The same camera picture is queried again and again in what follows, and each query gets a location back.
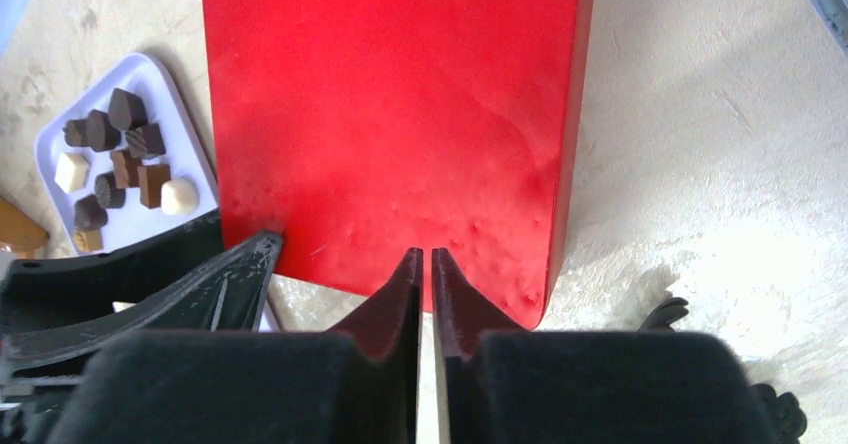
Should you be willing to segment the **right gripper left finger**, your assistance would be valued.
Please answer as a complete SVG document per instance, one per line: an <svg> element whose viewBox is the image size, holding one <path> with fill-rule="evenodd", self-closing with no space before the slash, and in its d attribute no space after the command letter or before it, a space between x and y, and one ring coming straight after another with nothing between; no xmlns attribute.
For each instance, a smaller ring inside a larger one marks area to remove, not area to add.
<svg viewBox="0 0 848 444"><path fill-rule="evenodd" d="M52 443L411 443L423 253L322 332L137 331L98 352Z"/></svg>

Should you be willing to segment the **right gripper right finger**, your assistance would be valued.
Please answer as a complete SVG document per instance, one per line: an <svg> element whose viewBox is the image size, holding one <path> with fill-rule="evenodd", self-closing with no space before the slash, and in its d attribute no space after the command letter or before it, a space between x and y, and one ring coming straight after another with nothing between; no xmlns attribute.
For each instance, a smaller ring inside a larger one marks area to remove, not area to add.
<svg viewBox="0 0 848 444"><path fill-rule="evenodd" d="M529 331L432 253L451 443L774 443L737 360L699 333Z"/></svg>

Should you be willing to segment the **red box lid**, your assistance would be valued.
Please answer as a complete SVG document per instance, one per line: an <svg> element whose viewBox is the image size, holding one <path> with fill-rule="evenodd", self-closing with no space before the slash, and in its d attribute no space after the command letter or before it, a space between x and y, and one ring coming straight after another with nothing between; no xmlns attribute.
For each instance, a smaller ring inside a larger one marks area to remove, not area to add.
<svg viewBox="0 0 848 444"><path fill-rule="evenodd" d="M536 327L563 264L593 0L202 0L222 232L373 293L447 249Z"/></svg>

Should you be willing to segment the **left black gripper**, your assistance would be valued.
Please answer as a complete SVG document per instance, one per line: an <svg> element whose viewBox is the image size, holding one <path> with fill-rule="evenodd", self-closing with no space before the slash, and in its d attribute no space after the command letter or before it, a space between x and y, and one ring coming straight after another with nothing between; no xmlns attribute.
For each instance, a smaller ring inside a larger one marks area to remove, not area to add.
<svg viewBox="0 0 848 444"><path fill-rule="evenodd" d="M75 386L141 329L257 331L282 247L262 231L224 250L211 211L111 253L18 258L1 279L1 387Z"/></svg>

